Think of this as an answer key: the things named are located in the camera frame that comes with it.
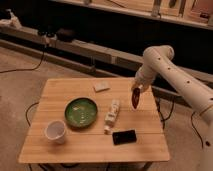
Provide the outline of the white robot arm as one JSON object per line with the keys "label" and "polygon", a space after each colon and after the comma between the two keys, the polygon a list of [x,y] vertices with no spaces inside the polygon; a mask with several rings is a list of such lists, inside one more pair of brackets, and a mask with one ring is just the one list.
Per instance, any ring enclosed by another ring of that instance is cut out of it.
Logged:
{"label": "white robot arm", "polygon": [[192,77],[171,60],[174,50],[169,45],[151,46],[144,50],[142,66],[136,72],[132,89],[144,92],[160,74],[208,124],[198,171],[213,171],[213,89]]}

